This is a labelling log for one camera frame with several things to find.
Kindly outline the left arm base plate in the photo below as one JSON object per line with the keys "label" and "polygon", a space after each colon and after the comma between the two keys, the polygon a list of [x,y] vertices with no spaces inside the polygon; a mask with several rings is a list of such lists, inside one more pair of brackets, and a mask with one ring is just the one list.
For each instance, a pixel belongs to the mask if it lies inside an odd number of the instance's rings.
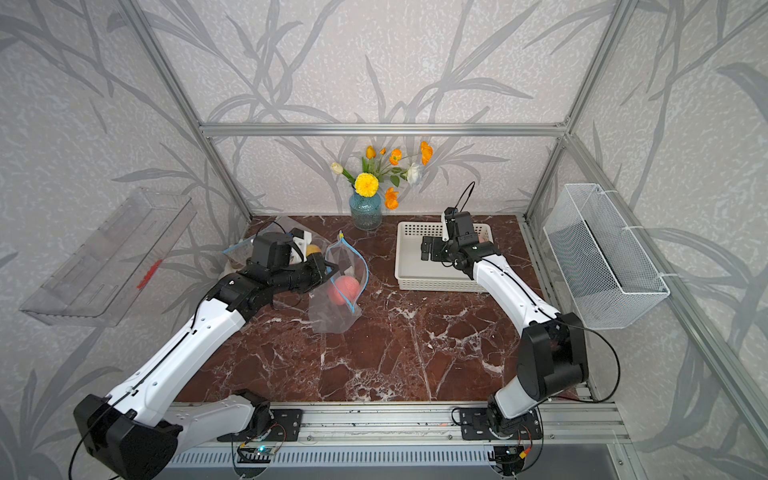
{"label": "left arm base plate", "polygon": [[298,440],[303,411],[278,408],[257,411],[245,429],[219,436],[219,442],[295,442]]}

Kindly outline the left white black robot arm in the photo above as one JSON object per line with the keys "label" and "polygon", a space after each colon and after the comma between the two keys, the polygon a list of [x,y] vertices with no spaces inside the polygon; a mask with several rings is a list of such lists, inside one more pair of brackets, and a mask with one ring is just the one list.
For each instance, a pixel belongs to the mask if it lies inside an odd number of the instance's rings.
{"label": "left white black robot arm", "polygon": [[308,293],[338,273],[337,264],[298,231],[255,238],[246,266],[221,278],[191,319],[142,367],[106,396],[74,409],[80,447],[122,479],[152,479],[178,453],[222,436],[269,433],[270,403],[247,390],[214,403],[173,407],[216,350],[283,292]]}

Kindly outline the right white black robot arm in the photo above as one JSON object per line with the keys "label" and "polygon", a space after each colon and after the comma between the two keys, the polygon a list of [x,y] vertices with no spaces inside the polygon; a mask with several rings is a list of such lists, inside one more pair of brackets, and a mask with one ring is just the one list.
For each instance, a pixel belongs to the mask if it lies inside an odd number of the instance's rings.
{"label": "right white black robot arm", "polygon": [[471,214],[448,207],[441,215],[445,259],[482,286],[520,335],[516,376],[488,401],[491,429],[506,436],[548,398],[589,378],[585,327],[537,295],[492,242],[482,242]]}

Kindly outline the clear zip-top bag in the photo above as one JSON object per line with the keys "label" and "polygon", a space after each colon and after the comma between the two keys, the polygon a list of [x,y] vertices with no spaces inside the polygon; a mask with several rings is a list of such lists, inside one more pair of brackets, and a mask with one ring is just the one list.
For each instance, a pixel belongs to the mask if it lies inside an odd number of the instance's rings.
{"label": "clear zip-top bag", "polygon": [[315,333],[341,334],[362,315],[359,305],[370,277],[366,260],[340,232],[324,252],[326,265],[337,266],[330,279],[309,295],[308,319]]}
{"label": "clear zip-top bag", "polygon": [[[250,260],[253,253],[255,238],[257,236],[271,232],[290,234],[291,229],[295,227],[310,231],[312,233],[312,243],[319,239],[319,236],[313,231],[294,219],[289,217],[276,217],[274,219],[267,218],[264,222],[259,223],[256,226],[256,230],[252,234],[248,234],[243,240],[226,248],[223,251],[223,254],[226,257],[227,262],[230,262],[237,270],[240,270],[244,268]],[[298,246],[298,248],[305,254],[306,247],[302,248]]]}

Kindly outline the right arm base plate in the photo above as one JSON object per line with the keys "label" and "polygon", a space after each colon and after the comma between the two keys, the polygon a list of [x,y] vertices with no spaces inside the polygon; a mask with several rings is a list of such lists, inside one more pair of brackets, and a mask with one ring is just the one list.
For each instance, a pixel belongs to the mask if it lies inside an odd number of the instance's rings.
{"label": "right arm base plate", "polygon": [[542,421],[537,409],[509,419],[487,407],[455,407],[452,420],[460,427],[463,440],[541,440]]}

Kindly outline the yellow peach with leaf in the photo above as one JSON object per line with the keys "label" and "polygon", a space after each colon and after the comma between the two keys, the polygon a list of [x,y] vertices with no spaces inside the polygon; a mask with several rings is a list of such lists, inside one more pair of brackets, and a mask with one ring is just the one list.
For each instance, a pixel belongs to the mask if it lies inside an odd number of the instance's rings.
{"label": "yellow peach with leaf", "polygon": [[315,244],[309,244],[306,247],[305,254],[306,254],[306,256],[311,256],[311,255],[315,255],[315,254],[322,256],[323,252],[322,252],[322,250],[321,250],[321,248],[319,246],[317,246]]}

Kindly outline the white perforated plastic basket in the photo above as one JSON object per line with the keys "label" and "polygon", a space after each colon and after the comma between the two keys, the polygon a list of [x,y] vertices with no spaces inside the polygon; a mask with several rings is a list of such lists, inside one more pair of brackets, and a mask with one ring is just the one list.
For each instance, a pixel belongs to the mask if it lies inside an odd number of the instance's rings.
{"label": "white perforated plastic basket", "polygon": [[432,261],[429,252],[422,259],[422,244],[426,237],[442,239],[440,222],[402,221],[398,224],[395,257],[395,278],[401,290],[472,292],[486,290],[465,273],[448,262]]}

